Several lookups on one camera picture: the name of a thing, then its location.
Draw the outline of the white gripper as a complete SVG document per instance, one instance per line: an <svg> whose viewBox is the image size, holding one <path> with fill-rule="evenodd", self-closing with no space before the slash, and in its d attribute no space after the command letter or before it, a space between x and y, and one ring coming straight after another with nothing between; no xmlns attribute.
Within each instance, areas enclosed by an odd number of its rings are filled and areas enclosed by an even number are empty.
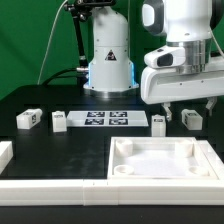
<svg viewBox="0 0 224 224"><path fill-rule="evenodd" d="M141 77L141 98L146 104L163 103L168 122L172 121L171 102L208 98L206 109L212 115L216 96L224 95L224 58L212 57L198 74L179 74L175 68L146 67Z"/></svg>

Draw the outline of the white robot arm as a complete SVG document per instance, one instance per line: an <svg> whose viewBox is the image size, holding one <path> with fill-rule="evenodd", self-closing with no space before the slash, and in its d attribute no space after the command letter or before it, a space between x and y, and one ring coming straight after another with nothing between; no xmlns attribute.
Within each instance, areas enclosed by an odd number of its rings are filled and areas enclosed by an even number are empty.
<svg viewBox="0 0 224 224"><path fill-rule="evenodd" d="M165 109L175 101L224 95L224 54L214 56L213 30L224 0L137 0L131 23L109 7L93 10L94 56L86 93L109 98L140 91Z"/></svg>

